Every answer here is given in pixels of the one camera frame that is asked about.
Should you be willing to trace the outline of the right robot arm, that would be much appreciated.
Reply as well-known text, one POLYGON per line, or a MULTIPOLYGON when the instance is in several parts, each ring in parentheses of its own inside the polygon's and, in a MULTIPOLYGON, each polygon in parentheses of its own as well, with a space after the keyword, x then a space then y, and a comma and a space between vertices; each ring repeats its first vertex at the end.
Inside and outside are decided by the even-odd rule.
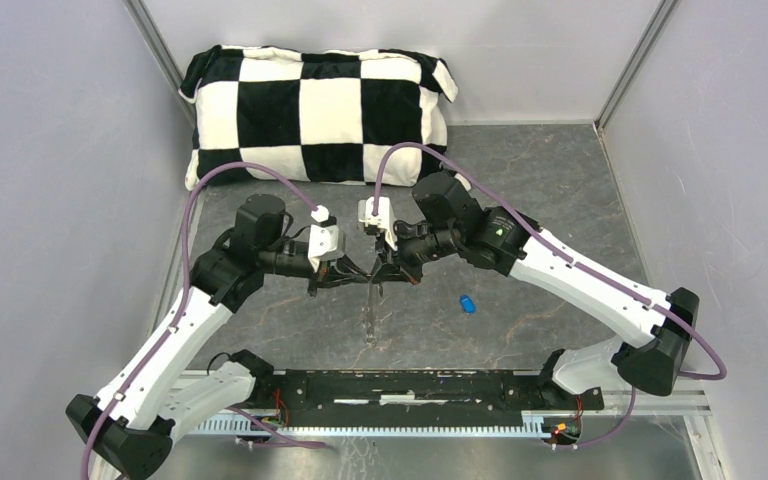
POLYGON ((612 338, 581 349, 560 349, 544 363, 540 400, 562 408, 577 394, 626 384, 645 393, 672 394, 691 336, 699 298, 678 288, 649 288, 591 264, 528 217, 501 206, 483 208, 447 173, 423 178, 412 198, 424 218, 396 219, 388 198, 358 204, 367 234, 376 238, 374 282, 417 284, 423 265, 457 255, 470 265, 542 288, 599 320, 612 338))

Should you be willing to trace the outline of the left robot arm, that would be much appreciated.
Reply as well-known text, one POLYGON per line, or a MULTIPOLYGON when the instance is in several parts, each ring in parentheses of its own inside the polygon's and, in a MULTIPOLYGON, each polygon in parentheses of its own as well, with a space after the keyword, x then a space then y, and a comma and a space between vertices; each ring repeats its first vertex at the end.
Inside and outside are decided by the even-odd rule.
POLYGON ((94 395, 77 394, 65 414, 84 441, 81 476, 100 457, 124 479, 148 479, 176 442, 214 414, 244 401, 266 405, 273 379, 234 356, 177 394, 174 383, 219 328, 262 288, 268 275, 302 278, 313 291, 358 279, 343 253, 345 235, 324 206, 308 238, 287 233, 292 217, 272 195, 249 197, 234 225, 185 269, 177 303, 128 364, 94 395))

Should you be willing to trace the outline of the blue key fob tag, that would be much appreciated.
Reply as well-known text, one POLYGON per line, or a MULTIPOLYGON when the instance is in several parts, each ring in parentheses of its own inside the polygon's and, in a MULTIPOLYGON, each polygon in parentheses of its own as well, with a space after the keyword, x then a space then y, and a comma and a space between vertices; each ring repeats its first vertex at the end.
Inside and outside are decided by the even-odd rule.
POLYGON ((477 311, 474 301, 468 295, 461 295, 459 297, 459 305, 466 314, 475 314, 477 311))

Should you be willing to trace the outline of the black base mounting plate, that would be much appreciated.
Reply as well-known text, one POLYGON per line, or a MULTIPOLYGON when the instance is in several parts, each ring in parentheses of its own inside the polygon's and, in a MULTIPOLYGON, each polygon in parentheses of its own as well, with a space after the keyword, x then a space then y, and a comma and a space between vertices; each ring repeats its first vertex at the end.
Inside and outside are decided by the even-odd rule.
POLYGON ((508 427, 524 412, 604 408, 602 393, 563 392, 515 370, 286 370, 256 379, 234 406, 289 416, 292 427, 508 427))

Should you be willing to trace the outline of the black and white checkered pillow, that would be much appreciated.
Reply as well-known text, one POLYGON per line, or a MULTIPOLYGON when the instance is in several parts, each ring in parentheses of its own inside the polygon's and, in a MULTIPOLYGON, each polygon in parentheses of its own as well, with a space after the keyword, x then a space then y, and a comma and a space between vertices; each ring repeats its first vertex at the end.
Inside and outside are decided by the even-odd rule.
POLYGON ((188 189, 275 174, 412 186, 442 168, 440 104, 459 88, 442 58, 414 51, 216 45, 192 58, 179 93, 195 108, 188 189))

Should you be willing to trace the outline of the aluminium frame rail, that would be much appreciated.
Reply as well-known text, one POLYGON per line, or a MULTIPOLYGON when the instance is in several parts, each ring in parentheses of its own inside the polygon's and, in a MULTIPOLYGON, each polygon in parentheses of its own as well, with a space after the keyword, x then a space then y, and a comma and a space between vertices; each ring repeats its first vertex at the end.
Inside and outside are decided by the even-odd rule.
MULTIPOLYGON (((628 406, 629 391, 602 390, 604 407, 589 411, 593 416, 621 416, 628 406)), ((637 416, 712 416, 713 412, 698 380, 679 378, 668 397, 654 396, 639 391, 632 411, 637 416)))

